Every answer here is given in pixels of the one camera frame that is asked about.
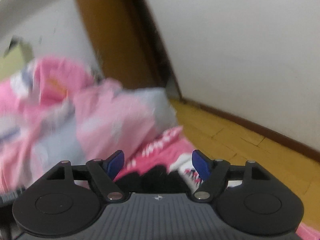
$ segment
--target logo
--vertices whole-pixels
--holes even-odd
[[[161,199],[163,199],[163,197],[160,196],[160,195],[157,195],[157,196],[154,197],[154,199],[157,200],[157,201],[160,201]]]

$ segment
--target yellow floorboard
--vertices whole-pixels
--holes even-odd
[[[187,138],[210,158],[256,160],[303,201],[303,221],[320,230],[320,164],[236,123],[171,100]]]

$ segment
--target white wall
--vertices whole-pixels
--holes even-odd
[[[148,0],[185,98],[320,150],[320,0]]]
[[[0,55],[16,35],[36,57],[71,57],[98,68],[74,0],[0,0],[0,15]]]

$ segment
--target metal rivet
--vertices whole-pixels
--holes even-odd
[[[108,199],[110,200],[119,200],[123,197],[120,192],[111,192],[108,194]]]
[[[197,199],[207,199],[210,197],[210,194],[205,191],[198,191],[195,193],[195,198]]]

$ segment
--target pink fabric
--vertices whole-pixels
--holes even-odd
[[[182,127],[174,127],[166,130],[159,138],[145,145],[126,163],[118,173],[115,180],[123,176],[137,172],[142,175],[156,165],[163,165],[170,170],[182,154],[191,155],[195,147],[181,135]]]
[[[30,179],[30,150],[39,138],[40,127],[39,122],[33,124],[23,139],[3,144],[0,154],[0,193],[15,190]]]
[[[36,122],[48,108],[94,83],[93,77],[76,62],[44,57],[35,63],[34,87],[40,91],[39,101],[20,98],[12,89],[10,79],[0,83],[0,115],[19,114]]]
[[[51,106],[94,84],[84,66],[68,59],[45,57],[37,61],[34,81],[39,84],[39,104]]]
[[[12,89],[10,79],[0,83],[0,116],[16,115],[28,123],[27,132],[22,138],[1,145],[0,192],[14,190],[31,180],[31,147],[42,134],[41,125],[46,114],[67,96],[62,96],[61,87],[68,91],[68,95],[72,95],[92,85],[93,77],[81,65],[70,60],[45,57],[35,64],[33,82],[34,87],[40,86],[38,102],[20,98]],[[41,166],[38,170],[39,173],[43,172]]]
[[[313,229],[312,227],[307,226],[304,223],[301,223],[299,225],[296,233],[303,240],[319,240],[320,239],[320,232]]]
[[[135,96],[115,97],[119,89],[119,82],[107,79],[73,97],[77,139],[88,160],[105,159],[119,149],[127,159],[157,135],[151,109]]]

